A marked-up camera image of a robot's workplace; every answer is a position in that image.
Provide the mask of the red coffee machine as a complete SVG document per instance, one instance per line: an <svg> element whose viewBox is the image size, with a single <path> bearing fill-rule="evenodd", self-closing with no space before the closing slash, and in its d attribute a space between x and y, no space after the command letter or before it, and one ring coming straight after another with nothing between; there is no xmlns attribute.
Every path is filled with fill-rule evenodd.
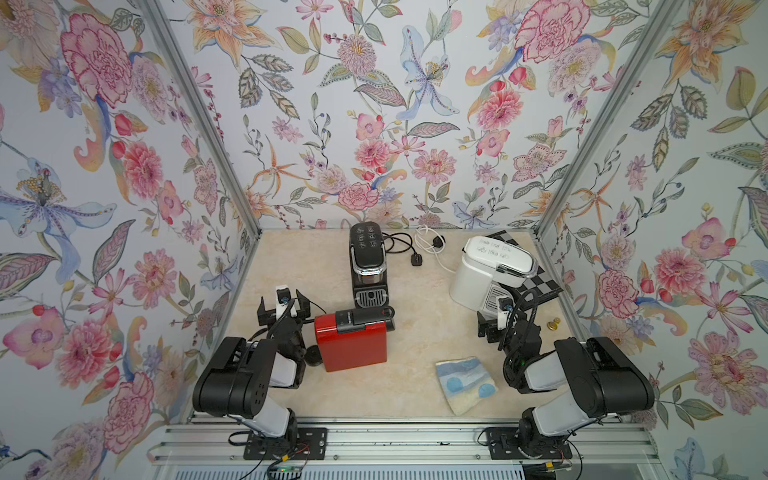
<svg viewBox="0 0 768 480"><path fill-rule="evenodd" d="M307 348L305 362L327 372L365 367L387 361L387 334L395 330L390 306L340 310L314 319L316 344Z"/></svg>

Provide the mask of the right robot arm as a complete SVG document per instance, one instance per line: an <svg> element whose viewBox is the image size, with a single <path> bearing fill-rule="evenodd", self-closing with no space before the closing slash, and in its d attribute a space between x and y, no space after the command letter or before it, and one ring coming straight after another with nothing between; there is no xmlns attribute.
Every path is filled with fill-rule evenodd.
<svg viewBox="0 0 768 480"><path fill-rule="evenodd" d="M501 299L497 318L477 313L478 336L496 343L505 354L502 374L520 394L548 393L566 386L555 399L526 409L514 443L527 457L542 458L563 449L577 430L611 415L650 409L656 394L626 354L609 338L584 342L556 340L541 351L541 328L519 311L508 297Z"/></svg>

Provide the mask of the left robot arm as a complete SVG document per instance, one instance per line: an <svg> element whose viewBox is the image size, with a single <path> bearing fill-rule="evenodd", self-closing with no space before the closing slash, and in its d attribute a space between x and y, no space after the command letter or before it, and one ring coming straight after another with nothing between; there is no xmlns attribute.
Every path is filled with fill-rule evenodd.
<svg viewBox="0 0 768 480"><path fill-rule="evenodd" d="M196 412L231 418L267 440L298 439L296 414L270 396L271 388L297 389L307 367L303 327L311 302L299 291L275 290L276 307L261 302L261 330L252 338L224 338L193 389Z"/></svg>

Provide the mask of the black coffee machine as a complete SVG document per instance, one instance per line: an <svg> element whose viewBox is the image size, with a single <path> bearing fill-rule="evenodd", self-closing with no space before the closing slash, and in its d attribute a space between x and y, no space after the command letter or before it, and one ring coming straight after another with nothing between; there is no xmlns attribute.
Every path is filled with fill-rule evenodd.
<svg viewBox="0 0 768 480"><path fill-rule="evenodd" d="M349 231L349 262L357 308L389 304L384 236L375 222L361 222Z"/></svg>

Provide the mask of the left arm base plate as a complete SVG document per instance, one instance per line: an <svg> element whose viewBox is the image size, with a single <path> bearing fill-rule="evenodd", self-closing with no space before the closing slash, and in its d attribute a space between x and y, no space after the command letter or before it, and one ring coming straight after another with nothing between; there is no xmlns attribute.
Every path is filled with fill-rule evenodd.
<svg viewBox="0 0 768 480"><path fill-rule="evenodd" d="M250 432L246 441L244 460L324 460L328 446L327 428L288 429L282 437L265 437Z"/></svg>

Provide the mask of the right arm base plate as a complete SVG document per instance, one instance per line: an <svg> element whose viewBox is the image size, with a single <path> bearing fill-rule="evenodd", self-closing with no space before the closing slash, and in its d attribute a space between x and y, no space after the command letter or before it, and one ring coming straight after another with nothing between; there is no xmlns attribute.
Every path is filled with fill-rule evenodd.
<svg viewBox="0 0 768 480"><path fill-rule="evenodd" d="M479 436L492 460L571 460L572 450L566 437L546 437L538 433L520 433L517 427L488 427Z"/></svg>

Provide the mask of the white coffee machine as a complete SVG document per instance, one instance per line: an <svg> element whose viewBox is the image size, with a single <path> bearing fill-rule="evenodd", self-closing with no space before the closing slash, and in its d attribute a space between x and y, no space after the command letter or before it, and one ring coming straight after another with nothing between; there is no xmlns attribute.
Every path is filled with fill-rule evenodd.
<svg viewBox="0 0 768 480"><path fill-rule="evenodd" d="M462 249L449 295L470 310L495 315L497 298L509 296L504 286L519 288L537 271L538 262L528 251L499 239L474 236Z"/></svg>

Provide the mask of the blue striped cloth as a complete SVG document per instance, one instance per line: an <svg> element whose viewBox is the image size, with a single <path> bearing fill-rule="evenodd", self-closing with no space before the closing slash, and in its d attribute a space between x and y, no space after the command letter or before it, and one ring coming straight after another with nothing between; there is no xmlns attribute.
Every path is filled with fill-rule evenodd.
<svg viewBox="0 0 768 480"><path fill-rule="evenodd" d="M466 414L498 391L490 373L477 357L441 361L435 368L445 399L456 416Z"/></svg>

